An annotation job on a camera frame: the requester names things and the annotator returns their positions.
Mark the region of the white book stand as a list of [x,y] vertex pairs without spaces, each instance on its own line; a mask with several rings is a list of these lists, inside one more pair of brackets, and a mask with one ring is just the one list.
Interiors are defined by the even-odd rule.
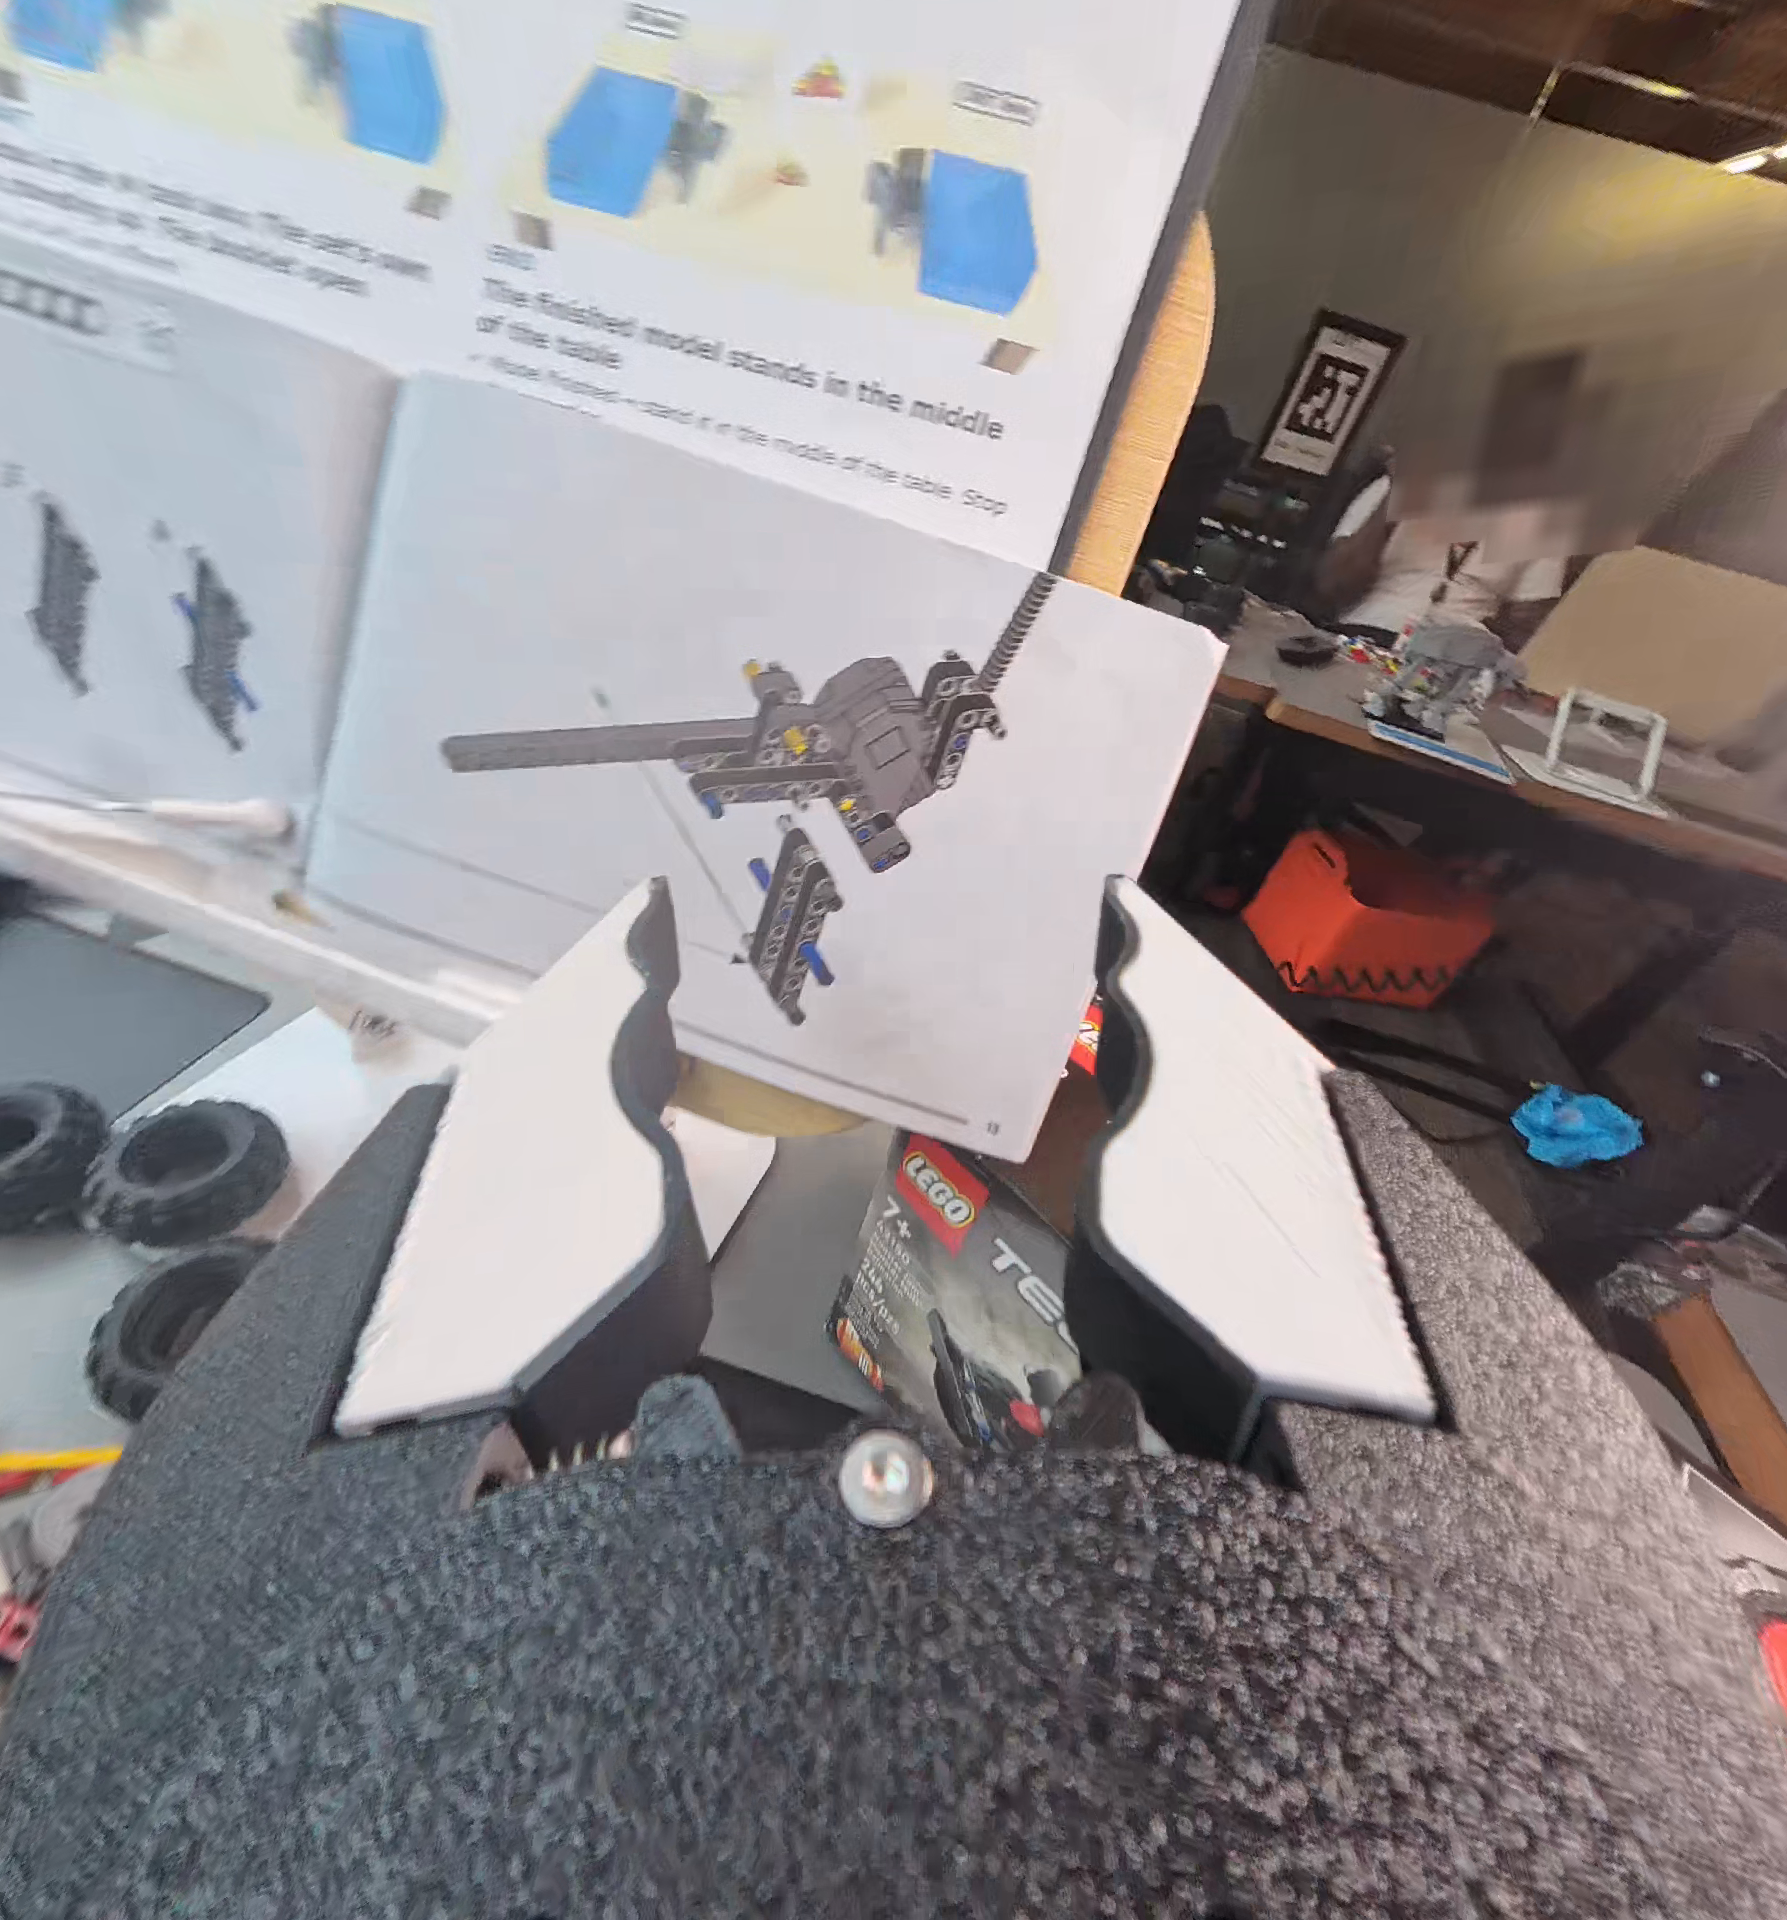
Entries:
[[273,800],[109,800],[0,777],[0,871],[49,906],[153,928],[307,996],[361,1035],[471,1044],[529,975],[307,893],[301,828]]

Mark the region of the white frame stand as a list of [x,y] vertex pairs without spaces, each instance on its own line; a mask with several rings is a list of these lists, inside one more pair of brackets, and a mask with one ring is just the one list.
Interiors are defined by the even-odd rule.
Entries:
[[[1578,757],[1592,728],[1608,733],[1606,752],[1620,744],[1638,745],[1634,771],[1616,773]],[[1662,711],[1574,684],[1556,700],[1540,764],[1560,786],[1606,800],[1650,804],[1668,731],[1670,721]]]

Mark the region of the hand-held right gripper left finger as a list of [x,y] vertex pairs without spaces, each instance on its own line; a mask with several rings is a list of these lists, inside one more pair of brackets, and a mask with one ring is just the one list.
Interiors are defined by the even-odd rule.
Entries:
[[465,1052],[331,1415],[341,1437],[475,1414],[593,1447],[681,1373],[711,1267],[679,1141],[667,881],[617,899]]

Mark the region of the blue crumpled cloth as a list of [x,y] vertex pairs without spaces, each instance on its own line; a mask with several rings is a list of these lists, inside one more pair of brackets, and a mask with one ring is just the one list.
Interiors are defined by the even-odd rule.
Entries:
[[1570,1172],[1622,1161],[1644,1143],[1640,1121],[1616,1101],[1542,1081],[1506,1120],[1532,1163]]

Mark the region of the rounded wooden board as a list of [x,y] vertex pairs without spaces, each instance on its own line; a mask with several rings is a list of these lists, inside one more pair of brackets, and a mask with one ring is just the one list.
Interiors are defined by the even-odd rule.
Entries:
[[1217,266],[1205,210],[1193,213],[1165,293],[1103,446],[1059,577],[1119,593],[1159,503],[1203,382],[1217,308]]

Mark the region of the printed task instruction sheet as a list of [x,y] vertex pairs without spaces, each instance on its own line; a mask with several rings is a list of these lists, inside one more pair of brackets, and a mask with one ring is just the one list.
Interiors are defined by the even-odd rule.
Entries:
[[1053,553],[1261,3],[0,3],[0,262]]

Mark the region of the grey brick walker model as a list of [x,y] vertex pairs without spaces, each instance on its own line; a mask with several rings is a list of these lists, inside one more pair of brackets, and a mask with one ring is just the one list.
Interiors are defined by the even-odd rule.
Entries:
[[1360,696],[1360,713],[1442,742],[1454,718],[1476,715],[1500,684],[1524,684],[1524,663],[1500,635],[1476,622],[1422,620],[1400,639],[1392,672]]

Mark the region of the black mat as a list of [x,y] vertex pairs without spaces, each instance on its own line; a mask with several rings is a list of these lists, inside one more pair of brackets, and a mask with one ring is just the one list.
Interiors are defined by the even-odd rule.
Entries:
[[65,1085],[119,1116],[269,1004],[157,954],[37,915],[0,915],[0,1091]]

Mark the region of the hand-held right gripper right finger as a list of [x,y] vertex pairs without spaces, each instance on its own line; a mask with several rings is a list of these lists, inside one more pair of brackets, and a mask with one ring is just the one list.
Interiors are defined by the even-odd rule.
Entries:
[[1229,1466],[1289,1404],[1434,1426],[1323,1054],[1127,875],[1101,892],[1097,1004],[1065,1270],[1083,1368]]

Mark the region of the black white tag poster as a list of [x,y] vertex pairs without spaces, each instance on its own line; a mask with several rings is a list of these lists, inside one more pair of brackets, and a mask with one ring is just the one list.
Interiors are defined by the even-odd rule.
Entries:
[[1319,305],[1249,452],[1289,483],[1329,480],[1396,367],[1406,334]]

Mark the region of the wooden workbench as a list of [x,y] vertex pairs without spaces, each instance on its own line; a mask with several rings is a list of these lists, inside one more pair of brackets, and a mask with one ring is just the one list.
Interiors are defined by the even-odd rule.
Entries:
[[1225,639],[1217,693],[1257,708],[1275,745],[1299,742],[1329,756],[1390,769],[1408,779],[1432,779],[1440,789],[1474,794],[1482,804],[1514,804],[1522,811],[1590,829],[1600,837],[1654,852],[1678,861],[1714,867],[1787,887],[1787,846],[1762,836],[1682,813],[1664,818],[1636,813],[1602,800],[1566,792],[1538,779],[1488,779],[1460,762],[1432,757],[1414,747],[1372,736],[1356,715],[1360,670],[1335,659],[1325,667],[1291,667],[1279,659],[1285,622],[1251,608]]

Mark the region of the black toy set box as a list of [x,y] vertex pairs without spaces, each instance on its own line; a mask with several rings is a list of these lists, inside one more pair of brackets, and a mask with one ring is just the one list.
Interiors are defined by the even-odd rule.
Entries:
[[967,1452],[1035,1447],[1081,1373],[1065,1270],[1103,1125],[1099,1028],[1095,996],[1025,1160],[893,1133],[831,1307],[833,1345],[887,1407]]

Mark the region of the cardboard sheet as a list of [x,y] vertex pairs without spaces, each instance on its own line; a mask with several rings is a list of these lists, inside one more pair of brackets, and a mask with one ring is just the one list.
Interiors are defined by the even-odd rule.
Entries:
[[1600,553],[1520,661],[1536,693],[1598,692],[1704,742],[1787,687],[1787,586],[1646,545]]

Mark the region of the building instruction booklet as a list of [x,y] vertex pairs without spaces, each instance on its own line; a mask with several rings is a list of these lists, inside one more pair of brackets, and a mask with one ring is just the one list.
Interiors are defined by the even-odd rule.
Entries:
[[665,879],[681,1050],[1023,1156],[1213,692],[1193,626],[0,239],[0,792],[271,813],[403,969]]

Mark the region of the black rubber toy tire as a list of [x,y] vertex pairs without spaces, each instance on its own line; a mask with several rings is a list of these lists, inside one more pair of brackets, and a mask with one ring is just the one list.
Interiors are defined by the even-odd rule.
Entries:
[[0,1237],[75,1212],[107,1131],[87,1091],[53,1081],[0,1087]]
[[93,1157],[85,1226],[143,1248],[231,1236],[271,1202],[289,1169],[277,1121],[237,1099],[187,1099],[139,1116]]
[[127,1282],[89,1334],[89,1392],[135,1427],[273,1239],[231,1236],[151,1262]]

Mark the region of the orange crate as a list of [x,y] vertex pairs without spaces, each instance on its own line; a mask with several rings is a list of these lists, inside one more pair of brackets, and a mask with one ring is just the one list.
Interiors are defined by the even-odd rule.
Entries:
[[1426,855],[1303,828],[1241,924],[1291,994],[1428,1010],[1490,943],[1496,907]]

